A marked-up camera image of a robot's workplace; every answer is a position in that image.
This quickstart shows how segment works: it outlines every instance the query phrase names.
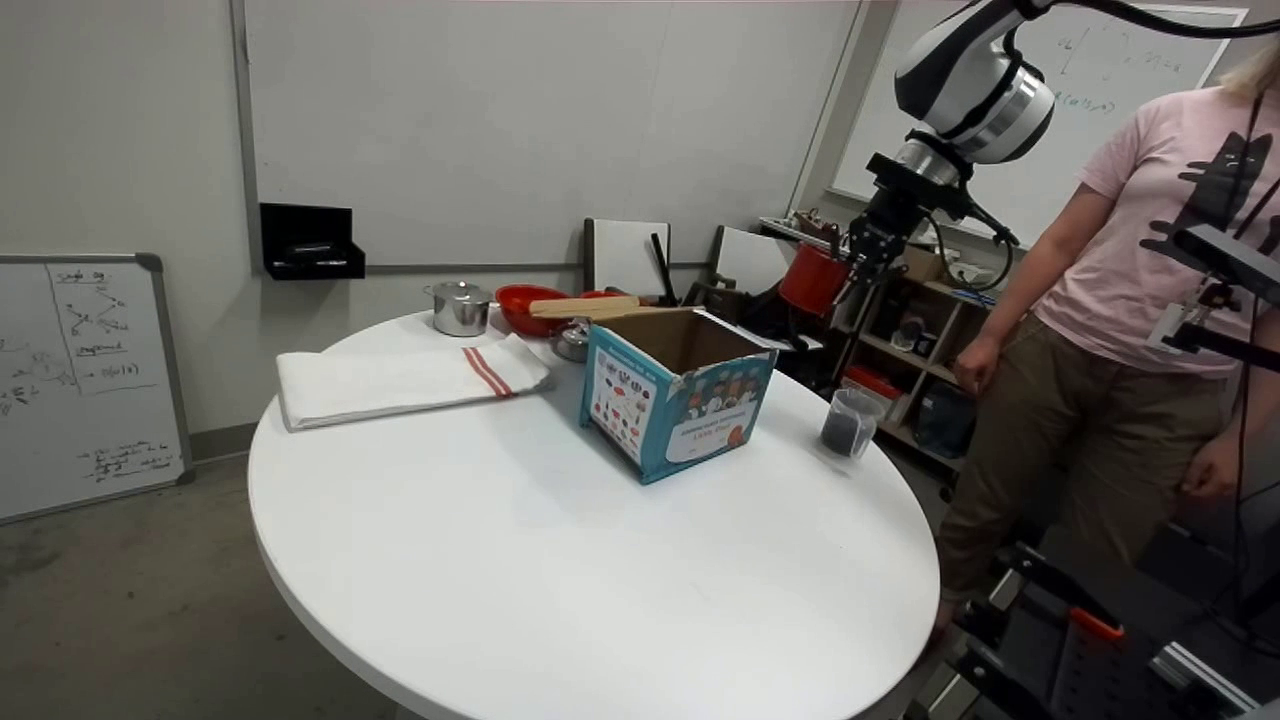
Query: writing on whiteboard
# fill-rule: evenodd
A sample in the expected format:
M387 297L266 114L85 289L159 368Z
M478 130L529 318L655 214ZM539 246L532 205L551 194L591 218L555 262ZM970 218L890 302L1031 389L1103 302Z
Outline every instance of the writing on whiteboard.
M0 419L40 402L49 389L77 389L71 364L0 337Z
M114 485L114 481L135 481L135 477L155 477L176 466L176 453L163 440L107 443L107 448L80 453L80 461L90 485Z
M107 269L52 269L64 345L85 392L152 382L130 351L127 289Z

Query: round white table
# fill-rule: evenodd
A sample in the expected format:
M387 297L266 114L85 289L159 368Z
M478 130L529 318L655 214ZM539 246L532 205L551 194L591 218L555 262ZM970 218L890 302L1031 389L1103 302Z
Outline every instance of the round white table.
M398 316L341 349L450 345ZM417 717L833 720L921 657L926 519L878 448L817 443L823 401L771 376L755 434L665 485L577 417L581 368L537 397L286 433L249 498L279 595Z

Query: pink shirt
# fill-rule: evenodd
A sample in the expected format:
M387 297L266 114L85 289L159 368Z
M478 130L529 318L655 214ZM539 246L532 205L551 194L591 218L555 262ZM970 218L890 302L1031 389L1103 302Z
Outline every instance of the pink shirt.
M1197 301L1205 272L1138 238L1168 238L1174 223L1237 231L1280 181L1280 91L1269 91L1248 145L1252 105L1214 89L1142 105L1082 168L1093 193L1117 200L1082 257L1031 307L1077 349L1138 368L1228 376L1237 359L1147 345L1168 302ZM1243 238L1280 238L1280 193L1269 194ZM1211 311L1207 328L1248 337L1241 311Z

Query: wall-mounted device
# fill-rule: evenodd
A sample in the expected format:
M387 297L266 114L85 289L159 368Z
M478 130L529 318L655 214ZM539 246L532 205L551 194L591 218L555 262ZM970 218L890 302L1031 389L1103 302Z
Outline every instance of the wall-mounted device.
M352 278L363 250L352 238L352 200L270 194L260 200L263 269L274 278Z

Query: gray floor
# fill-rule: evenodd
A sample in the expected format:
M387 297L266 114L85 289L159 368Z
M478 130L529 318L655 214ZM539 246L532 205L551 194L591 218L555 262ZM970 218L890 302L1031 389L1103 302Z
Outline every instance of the gray floor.
M869 717L900 717L900 694ZM256 561L245 455L176 489L0 523L0 720L391 712L279 604Z

